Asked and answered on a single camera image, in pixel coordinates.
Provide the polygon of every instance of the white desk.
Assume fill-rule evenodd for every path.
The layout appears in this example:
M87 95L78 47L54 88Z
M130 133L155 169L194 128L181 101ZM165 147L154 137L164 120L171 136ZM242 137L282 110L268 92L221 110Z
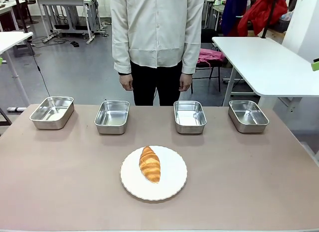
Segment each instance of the white desk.
M214 0L205 0L207 3L206 15L205 15L205 28L214 28L217 31L219 17L223 14L225 5L213 5ZM213 17L216 18L214 25L212 23Z
M15 27L15 30L19 30L19 27L18 27L18 24L16 22L16 19L15 19L15 16L14 16L14 12L13 12L13 6L16 5L16 2L15 1L12 1L12 2L7 2L7 3L4 3L5 4L5 7L2 7L0 8L0 15L4 14L4 13L7 13L7 12L11 12L11 16L12 16L12 20L13 20L13 23L14 23L14 27ZM2 28L2 25L1 25L1 22L0 22L0 31L3 31L3 28Z
M228 105L237 72L262 97L262 107L273 107L278 97L294 97L295 103L301 97L319 97L319 73L312 71L308 61L273 40L214 37L213 41L234 66L224 106Z
M16 83L17 89L23 99L23 102L25 106L30 105L28 96L26 95L26 92L22 86L22 83L20 81L20 78L13 66L13 62L10 58L9 53L7 52L8 49L11 47L17 45L18 43L22 42L23 40L26 40L30 36L32 36L32 32L24 33L21 31L9 31L9 32L0 32L0 54L4 53L6 62L8 64L8 67L11 71L12 77Z
M89 44L94 38L95 35L92 32L96 32L101 27L101 20L99 13L96 13L96 5L92 0L35 0L37 1L41 18L43 21L44 29L47 34L47 40L52 39L55 37L55 33L88 33L89 34L89 40L87 41L87 44ZM41 10L40 5L43 6L44 14L47 18L47 23L49 26L49 30L46 27L46 22L44 20L44 16ZM59 15L57 6L64 7L66 12L66 19L68 21L69 28L68 29L57 29L55 28L55 25L58 24L60 21L59 18L57 18L57 15ZM76 6L82 6L84 10L85 20L86 20L86 28L83 29L77 29L76 24L79 23L79 15L76 9Z

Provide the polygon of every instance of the hand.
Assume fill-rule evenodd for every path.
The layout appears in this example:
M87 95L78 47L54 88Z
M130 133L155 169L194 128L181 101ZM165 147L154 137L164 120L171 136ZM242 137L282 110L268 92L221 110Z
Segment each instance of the hand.
M181 74L179 79L179 91L187 91L192 83L192 74Z
M132 87L133 78L131 74L120 76L120 83L125 90L133 91L133 87Z

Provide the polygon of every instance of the white plate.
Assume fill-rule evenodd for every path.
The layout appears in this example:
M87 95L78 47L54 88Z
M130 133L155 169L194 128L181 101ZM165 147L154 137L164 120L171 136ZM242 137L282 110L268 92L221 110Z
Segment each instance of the white plate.
M121 166L121 181L132 195L148 201L165 200L177 194L187 179L187 168L183 158L175 151L163 146L150 146L159 157L160 181L150 182L140 170L143 148L130 153Z

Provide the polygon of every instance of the stainless steel tray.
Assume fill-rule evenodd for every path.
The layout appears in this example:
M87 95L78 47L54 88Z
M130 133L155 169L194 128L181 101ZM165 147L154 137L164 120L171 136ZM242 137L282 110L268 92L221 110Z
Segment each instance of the stainless steel tray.
M207 123L198 101L177 101L174 103L176 130L180 134L201 134Z
M125 133L130 104L127 101L105 101L95 118L100 134L121 135Z
M30 120L38 129L62 129L74 111L73 101L72 97L47 97L31 114Z
M262 133L268 118L253 101L230 101L228 114L241 133Z

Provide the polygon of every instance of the green clamp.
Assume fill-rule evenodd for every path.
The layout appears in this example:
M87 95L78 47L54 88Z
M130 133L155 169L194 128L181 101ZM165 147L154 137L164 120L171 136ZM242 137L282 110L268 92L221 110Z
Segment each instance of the green clamp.
M311 67L313 68L313 71L319 70L319 58L314 60L313 64L311 64Z

